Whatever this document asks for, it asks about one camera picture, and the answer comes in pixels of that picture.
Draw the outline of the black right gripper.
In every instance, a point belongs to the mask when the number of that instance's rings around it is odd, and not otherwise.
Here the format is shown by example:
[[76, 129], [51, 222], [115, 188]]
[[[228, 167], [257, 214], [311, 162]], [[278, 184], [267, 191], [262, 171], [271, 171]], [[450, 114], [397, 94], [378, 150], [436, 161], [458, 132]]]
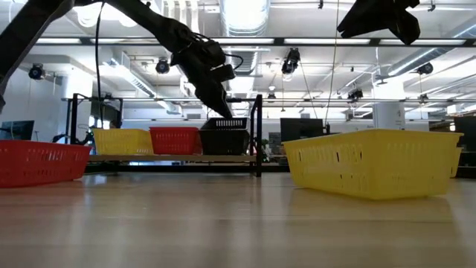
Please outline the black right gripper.
[[[389, 29], [405, 45], [420, 34], [418, 19], [406, 9], [419, 5], [419, 0], [356, 0], [337, 27], [343, 38]], [[388, 24], [387, 15], [393, 15]]]

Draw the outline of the black overhead light bar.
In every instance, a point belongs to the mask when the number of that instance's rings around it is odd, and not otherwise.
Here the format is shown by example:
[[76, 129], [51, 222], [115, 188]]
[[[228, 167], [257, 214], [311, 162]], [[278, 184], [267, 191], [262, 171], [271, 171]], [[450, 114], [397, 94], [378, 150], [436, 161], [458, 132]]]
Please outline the black overhead light bar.
[[[224, 46], [298, 46], [298, 47], [404, 47], [399, 39], [390, 38], [285, 38], [285, 37], [215, 37]], [[109, 46], [159, 46], [154, 38], [112, 38], [104, 37], [95, 41], [92, 37], [43, 37], [37, 45], [109, 45]], [[410, 48], [476, 48], [476, 38], [456, 39], [418, 39]]]

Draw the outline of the dark computer monitor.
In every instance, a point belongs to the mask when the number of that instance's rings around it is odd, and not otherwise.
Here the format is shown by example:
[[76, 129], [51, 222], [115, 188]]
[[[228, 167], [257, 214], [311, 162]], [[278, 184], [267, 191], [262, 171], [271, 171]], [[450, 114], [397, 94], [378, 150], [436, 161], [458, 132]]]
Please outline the dark computer monitor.
[[0, 124], [0, 140], [30, 141], [34, 121], [4, 121]]
[[455, 132], [462, 133], [459, 146], [466, 151], [476, 152], [476, 116], [456, 117], [454, 119]]
[[324, 134], [324, 123], [316, 118], [281, 118], [281, 141], [314, 138]]

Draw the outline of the black metal rig frame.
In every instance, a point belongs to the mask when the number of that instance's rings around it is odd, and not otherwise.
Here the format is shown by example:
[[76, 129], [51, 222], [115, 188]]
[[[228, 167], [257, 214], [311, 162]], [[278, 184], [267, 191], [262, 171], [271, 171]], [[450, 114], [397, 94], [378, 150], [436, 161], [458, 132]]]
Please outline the black metal rig frame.
[[115, 163], [88, 164], [90, 173], [257, 173], [250, 165], [116, 165]]

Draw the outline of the yellow plastic basket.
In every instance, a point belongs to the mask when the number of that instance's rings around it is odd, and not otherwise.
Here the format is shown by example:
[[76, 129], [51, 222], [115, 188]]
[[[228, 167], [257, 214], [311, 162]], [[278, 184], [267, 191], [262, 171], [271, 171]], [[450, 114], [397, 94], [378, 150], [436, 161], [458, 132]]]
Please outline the yellow plastic basket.
[[462, 152], [462, 149], [463, 149], [462, 147], [456, 147], [453, 158], [451, 159], [451, 174], [450, 174], [451, 178], [455, 178], [457, 175], [457, 169], [459, 166], [460, 154]]
[[286, 141], [293, 182], [300, 187], [394, 200], [448, 189], [459, 133], [369, 129]]
[[93, 129], [97, 155], [153, 155], [151, 136], [139, 129]]

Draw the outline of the round silver ventilation duct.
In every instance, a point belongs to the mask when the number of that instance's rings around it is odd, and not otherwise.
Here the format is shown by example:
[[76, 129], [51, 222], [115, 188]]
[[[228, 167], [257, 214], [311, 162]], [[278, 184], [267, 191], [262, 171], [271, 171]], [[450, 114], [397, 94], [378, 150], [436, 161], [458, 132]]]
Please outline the round silver ventilation duct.
[[271, 0], [219, 0], [226, 36], [262, 36], [266, 32]]

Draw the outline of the red plastic basket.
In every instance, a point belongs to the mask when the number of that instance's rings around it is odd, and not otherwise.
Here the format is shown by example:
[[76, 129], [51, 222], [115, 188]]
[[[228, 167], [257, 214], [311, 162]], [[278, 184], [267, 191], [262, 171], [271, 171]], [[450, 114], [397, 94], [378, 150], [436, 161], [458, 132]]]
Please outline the red plastic basket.
[[66, 182], [83, 176], [90, 147], [0, 140], [0, 188]]
[[202, 145], [196, 127], [150, 127], [154, 154], [199, 155]]

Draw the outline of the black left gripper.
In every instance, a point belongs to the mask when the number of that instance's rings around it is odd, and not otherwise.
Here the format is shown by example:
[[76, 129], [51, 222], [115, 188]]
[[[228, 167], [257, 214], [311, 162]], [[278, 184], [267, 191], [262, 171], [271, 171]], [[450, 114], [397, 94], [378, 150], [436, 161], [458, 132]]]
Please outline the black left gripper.
[[226, 102], [222, 83], [213, 73], [225, 64], [225, 54], [218, 42], [201, 34], [194, 34], [192, 42], [173, 53], [171, 65], [178, 65], [188, 82], [195, 87], [195, 96], [223, 118], [233, 115]]

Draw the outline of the black metal wooden shelf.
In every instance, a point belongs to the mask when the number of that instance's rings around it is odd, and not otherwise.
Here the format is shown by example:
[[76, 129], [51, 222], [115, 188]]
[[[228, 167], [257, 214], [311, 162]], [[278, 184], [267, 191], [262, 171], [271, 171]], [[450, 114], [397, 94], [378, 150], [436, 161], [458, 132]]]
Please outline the black metal wooden shelf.
[[212, 155], [125, 155], [125, 156], [98, 156], [89, 157], [89, 163], [115, 163], [116, 165], [250, 165], [257, 167], [257, 173], [252, 174], [260, 178], [263, 173], [263, 153], [260, 149], [263, 137], [263, 96], [255, 98], [231, 98], [229, 103], [249, 102], [250, 111], [250, 141], [249, 152], [241, 156], [212, 156]]

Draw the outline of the black background rig frame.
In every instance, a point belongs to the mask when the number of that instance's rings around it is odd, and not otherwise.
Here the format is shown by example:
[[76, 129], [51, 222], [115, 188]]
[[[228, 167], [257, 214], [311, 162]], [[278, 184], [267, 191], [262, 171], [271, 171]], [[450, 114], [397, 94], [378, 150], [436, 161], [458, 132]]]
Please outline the black background rig frame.
[[109, 129], [120, 129], [123, 117], [123, 101], [119, 98], [105, 98], [102, 102], [98, 98], [90, 101], [91, 113], [89, 116], [89, 127]]

